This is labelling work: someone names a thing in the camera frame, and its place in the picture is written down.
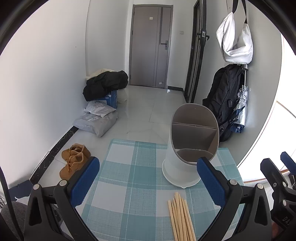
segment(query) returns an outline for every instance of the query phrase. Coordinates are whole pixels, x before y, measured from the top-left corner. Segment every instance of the open black door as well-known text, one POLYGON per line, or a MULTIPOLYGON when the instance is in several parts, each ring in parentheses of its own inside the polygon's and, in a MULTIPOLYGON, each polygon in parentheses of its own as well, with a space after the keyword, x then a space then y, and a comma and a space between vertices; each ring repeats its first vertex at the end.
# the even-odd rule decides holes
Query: open black door
POLYGON ((209 39, 206 31, 207 3, 206 0, 197 0, 193 10, 193 31, 184 97, 187 103, 193 103, 206 40, 209 39))

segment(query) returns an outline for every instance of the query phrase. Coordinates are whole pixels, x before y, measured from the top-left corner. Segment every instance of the wooden chopstick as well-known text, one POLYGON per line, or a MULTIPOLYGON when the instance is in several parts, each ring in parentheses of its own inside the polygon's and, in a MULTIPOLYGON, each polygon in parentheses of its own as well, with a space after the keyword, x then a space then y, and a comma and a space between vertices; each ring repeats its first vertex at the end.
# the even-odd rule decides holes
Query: wooden chopstick
POLYGON ((168 209, 170 211, 170 219, 171 219, 171 222, 172 222, 175 241, 178 241, 178 236, 177 236, 177 231, 176 231, 176 226, 175 226, 175 219, 174 219, 174 215, 173 215, 173 211, 172 211, 172 204, 171 204, 170 200, 168 200, 168 209))
POLYGON ((177 215, 177 205, 176 205, 176 200, 173 198, 173 215, 174 215, 174 220, 175 220, 175 225, 176 225, 176 230, 177 230, 177 236, 178 240, 180 240, 180 230, 179 230, 179 225, 178 225, 178 215, 177 215))
POLYGON ((192 232, 191 232, 191 229, 190 229, 190 223, 189 223, 189 220, 188 220, 188 215, 187 215, 187 211, 186 211, 186 207, 185 207, 185 202, 184 202, 184 199, 183 199, 183 198, 182 198, 182 205, 183 205, 184 216, 185 216, 185 221, 186 221, 186 233, 187 233, 187 238, 188 238, 190 241, 193 241, 193 236, 192 236, 192 232))
POLYGON ((183 204, 182 204, 182 199, 181 199, 180 194, 179 194, 179 201, 180 201, 180 211, 181 211, 181 219, 182 219, 183 237, 184 237, 184 241, 187 241, 186 222, 185 222, 185 218, 184 218, 184 210, 183 210, 183 204))
POLYGON ((177 211, 178 211, 178 225, 179 225, 179 230, 180 230, 180 241, 184 241, 181 210, 180 210, 181 207, 180 207, 180 200, 179 200, 179 193, 178 192, 175 192, 175 199, 176 199, 177 211))
POLYGON ((184 200, 184 204, 185 204, 185 208, 186 208, 186 212, 187 212, 188 221, 190 224, 190 229, 191 229, 193 241, 196 241, 196 237, 195 237, 195 233, 194 233, 194 229, 193 229, 193 225, 192 225, 192 221, 191 221, 191 217, 190 217, 190 213, 189 213, 189 209, 188 209, 188 204, 187 204, 186 200, 184 200))

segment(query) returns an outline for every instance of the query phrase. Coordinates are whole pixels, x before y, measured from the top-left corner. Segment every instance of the black backpack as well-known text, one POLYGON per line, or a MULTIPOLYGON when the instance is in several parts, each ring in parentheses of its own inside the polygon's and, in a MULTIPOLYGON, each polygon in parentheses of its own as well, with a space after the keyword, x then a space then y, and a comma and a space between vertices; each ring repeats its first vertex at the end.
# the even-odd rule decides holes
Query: black backpack
POLYGON ((202 105, 215 115, 219 126, 220 142, 231 135, 231 115, 236 106, 237 93, 244 84, 244 72, 241 66, 229 64, 219 69, 214 76, 211 90, 202 105))

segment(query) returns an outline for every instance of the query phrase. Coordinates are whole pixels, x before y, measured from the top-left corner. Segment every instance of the shoe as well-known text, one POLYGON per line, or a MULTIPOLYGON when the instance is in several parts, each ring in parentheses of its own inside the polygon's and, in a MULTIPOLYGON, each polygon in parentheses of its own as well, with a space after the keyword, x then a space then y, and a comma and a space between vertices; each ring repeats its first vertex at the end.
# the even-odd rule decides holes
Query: shoe
POLYGON ((59 172, 59 176, 62 180, 68 181, 74 172, 80 170, 83 167, 87 160, 88 158, 86 158, 83 152, 79 152, 77 155, 70 156, 68 163, 59 172))
POLYGON ((70 156, 77 155, 79 152, 82 152, 86 158, 90 158, 91 153, 89 150, 85 147, 85 145, 80 145, 78 143, 75 143, 72 145, 69 149, 62 151, 62 158, 68 162, 70 156))

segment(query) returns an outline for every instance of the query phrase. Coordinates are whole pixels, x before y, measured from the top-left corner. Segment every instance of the umbrella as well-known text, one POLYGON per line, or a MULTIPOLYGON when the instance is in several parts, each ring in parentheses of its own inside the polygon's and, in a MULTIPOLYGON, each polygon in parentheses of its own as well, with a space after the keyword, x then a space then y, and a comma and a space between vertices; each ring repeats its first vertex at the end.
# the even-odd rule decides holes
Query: umbrella
POLYGON ((248 100, 248 87, 246 86, 246 71, 248 70, 248 65, 243 65, 244 70, 244 85, 237 94, 238 103, 234 108, 231 115, 231 128, 232 132, 241 133, 244 129, 246 118, 247 118, 247 100, 248 100))

